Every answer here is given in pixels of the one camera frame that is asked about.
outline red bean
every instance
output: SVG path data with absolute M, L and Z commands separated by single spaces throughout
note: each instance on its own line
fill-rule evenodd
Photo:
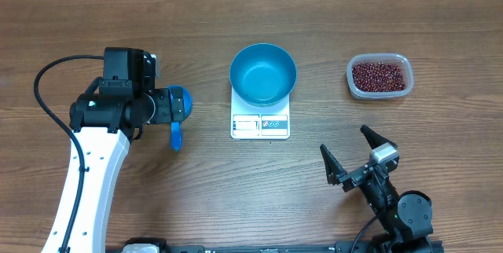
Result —
M 365 92 L 402 91 L 406 88 L 397 64 L 365 62 L 353 66 L 353 80 Z

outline clear plastic container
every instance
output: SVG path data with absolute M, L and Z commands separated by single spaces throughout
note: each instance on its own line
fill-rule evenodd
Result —
M 382 62 L 385 64 L 397 64 L 403 74 L 403 81 L 406 84 L 406 88 L 402 91 L 394 92 L 365 92 L 356 87 L 353 80 L 353 66 L 365 62 Z M 396 97 L 404 97 L 412 90 L 414 86 L 414 75 L 412 73 L 412 67 L 410 66 L 409 60 L 403 55 L 397 53 L 366 53 L 357 55 L 347 65 L 346 70 L 347 84 L 349 85 L 349 90 L 351 96 L 355 99 L 360 100 L 379 100 L 379 99 L 391 99 Z

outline white scale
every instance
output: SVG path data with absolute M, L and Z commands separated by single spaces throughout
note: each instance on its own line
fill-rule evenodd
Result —
M 230 98 L 230 136 L 234 139 L 288 139 L 290 95 L 270 107 L 255 107 L 237 95 Z

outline bowl of beans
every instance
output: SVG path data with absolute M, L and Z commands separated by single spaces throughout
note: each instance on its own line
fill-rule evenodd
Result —
M 409 60 L 397 53 L 357 55 L 347 65 L 346 77 L 351 96 L 361 100 L 403 97 L 414 86 Z

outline wood grain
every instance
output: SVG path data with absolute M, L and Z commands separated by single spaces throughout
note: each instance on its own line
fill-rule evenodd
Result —
M 193 94 L 184 147 L 169 127 L 147 126 L 117 182 L 108 245 L 166 237 L 205 246 L 331 244 L 372 217 L 361 193 L 326 185 L 318 146 L 349 170 L 369 147 L 368 124 L 400 146 L 399 192 L 433 200 L 448 252 L 503 251 L 503 0 L 0 0 L 0 251 L 38 252 L 53 224 L 68 138 L 32 91 L 45 64 L 106 46 L 156 53 L 158 86 Z M 229 136 L 229 64 L 271 42 L 296 60 L 292 136 Z M 347 62 L 397 52 L 415 87 L 397 101 L 356 101 Z M 77 60 L 42 78 L 44 101 L 68 122 L 70 104 L 102 72 Z M 365 237 L 380 233 L 372 227 Z

